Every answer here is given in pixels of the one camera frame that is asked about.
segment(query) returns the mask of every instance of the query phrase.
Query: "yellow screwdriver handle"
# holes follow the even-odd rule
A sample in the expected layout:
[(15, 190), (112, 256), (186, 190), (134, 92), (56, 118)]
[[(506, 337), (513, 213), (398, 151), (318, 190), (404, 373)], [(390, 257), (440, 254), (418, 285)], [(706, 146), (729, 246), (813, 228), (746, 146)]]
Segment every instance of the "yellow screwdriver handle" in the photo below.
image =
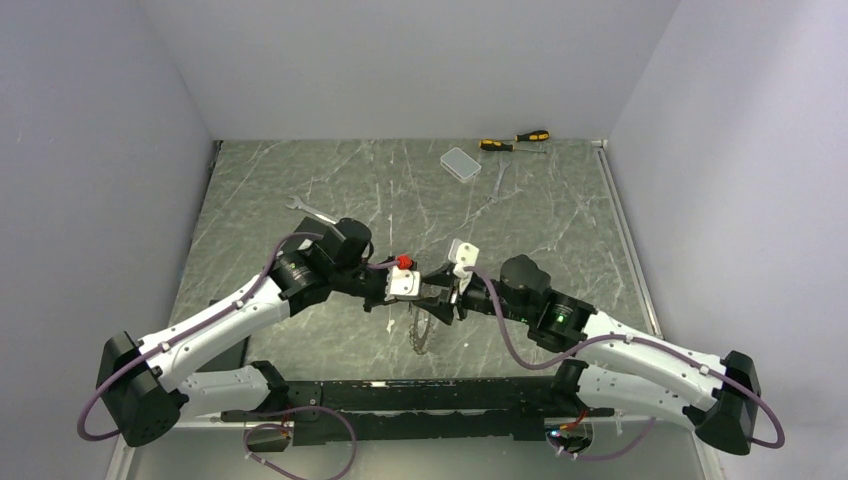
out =
[(515, 147), (509, 143), (499, 142), (491, 138), (480, 140), (480, 148), (487, 152), (511, 152)]

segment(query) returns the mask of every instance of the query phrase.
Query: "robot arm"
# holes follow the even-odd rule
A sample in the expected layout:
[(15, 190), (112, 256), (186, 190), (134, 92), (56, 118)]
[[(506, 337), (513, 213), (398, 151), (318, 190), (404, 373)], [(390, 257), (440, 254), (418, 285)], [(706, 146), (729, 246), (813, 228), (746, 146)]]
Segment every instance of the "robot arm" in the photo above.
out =
[[(550, 276), (524, 255), (507, 260), (499, 280), (492, 282), (471, 273), (476, 247), (454, 241), (448, 262), (422, 276), (414, 264), (396, 265), (396, 260), (383, 269), (369, 268), (362, 258), (366, 249), (373, 248), (371, 232), (354, 220), (326, 226), (305, 219), (297, 231), (311, 232), (314, 242), (284, 245), (263, 272), (267, 277), (254, 277), (223, 301), (138, 343), (126, 333), (107, 342), (98, 386), (113, 382), (102, 399), (128, 445), (155, 440), (180, 417), (223, 410), (282, 410), (288, 403), (288, 387), (268, 362), (230, 372), (196, 371), (239, 340), (338, 291), (363, 298), (366, 311), (411, 302), (448, 325), (464, 319), (468, 311), (498, 316), (502, 333), (504, 319), (520, 321), (528, 326), (528, 337), (546, 350), (579, 349), (575, 358), (565, 361), (524, 365), (541, 369), (560, 364), (552, 392), (562, 401), (664, 418), (695, 430), (719, 449), (737, 454), (750, 450), (756, 405), (707, 374), (726, 374), (759, 395), (753, 362), (742, 354), (731, 352), (721, 359), (653, 339), (551, 289)], [(196, 331), (185, 335), (192, 329)], [(598, 341), (611, 335), (624, 341)], [(175, 337), (184, 338), (174, 341)], [(507, 346), (514, 354), (511, 344)], [(162, 353), (151, 355), (154, 349)], [(668, 350), (691, 358), (697, 368)], [(149, 358), (112, 378), (140, 356)]]

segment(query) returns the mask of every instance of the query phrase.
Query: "gray marble surface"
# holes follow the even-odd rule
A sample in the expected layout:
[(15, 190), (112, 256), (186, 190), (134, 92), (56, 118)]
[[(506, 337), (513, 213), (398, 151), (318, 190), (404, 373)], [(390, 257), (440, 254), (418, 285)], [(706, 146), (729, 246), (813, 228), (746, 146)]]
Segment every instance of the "gray marble surface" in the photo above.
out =
[[(554, 288), (593, 303), (648, 331), (610, 199), (588, 141), (548, 141), (546, 155), (493, 153), (475, 140), (225, 142), (195, 231), (171, 322), (232, 293), (264, 262), (268, 250), (303, 217), (289, 195), (337, 217), (366, 223), (374, 260), (408, 253), (423, 271), (444, 260), (453, 238), (478, 246), (478, 265), (526, 253), (549, 272)], [(461, 147), (483, 168), (462, 184), (439, 164)], [(501, 201), (487, 205), (498, 159), (511, 159)], [(427, 322), (418, 322), (422, 334)], [(522, 356), (552, 354), (510, 322)], [(322, 305), (253, 335), (248, 360), (270, 360), (289, 380), (458, 378), (552, 374), (519, 367), (492, 317), (472, 314), (448, 327), (430, 323), (413, 348), (413, 317), (392, 305), (362, 311), (361, 301), (333, 294)]]

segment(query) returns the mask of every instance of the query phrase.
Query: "plastic container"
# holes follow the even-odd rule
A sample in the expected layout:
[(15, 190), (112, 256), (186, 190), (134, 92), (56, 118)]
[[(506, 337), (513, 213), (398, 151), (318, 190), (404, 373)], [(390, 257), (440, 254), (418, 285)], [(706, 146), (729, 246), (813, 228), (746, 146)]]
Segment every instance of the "plastic container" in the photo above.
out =
[(479, 163), (459, 147), (454, 147), (442, 155), (442, 166), (462, 183), (470, 182), (480, 173), (481, 168)]

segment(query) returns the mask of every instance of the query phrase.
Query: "white wall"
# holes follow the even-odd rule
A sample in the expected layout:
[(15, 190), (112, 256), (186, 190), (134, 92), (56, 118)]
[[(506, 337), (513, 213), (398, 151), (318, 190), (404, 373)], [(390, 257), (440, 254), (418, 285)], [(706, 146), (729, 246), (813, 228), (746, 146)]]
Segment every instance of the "white wall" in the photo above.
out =
[(663, 330), (752, 355), (788, 426), (730, 479), (848, 471), (846, 25), (839, 0), (684, 0), (610, 138)]
[(215, 138), (606, 138), (679, 0), (141, 3)]
[[(134, 0), (0, 5), (0, 478), (103, 478), (103, 343), (166, 324), (212, 144)], [(90, 430), (114, 428), (102, 405)]]

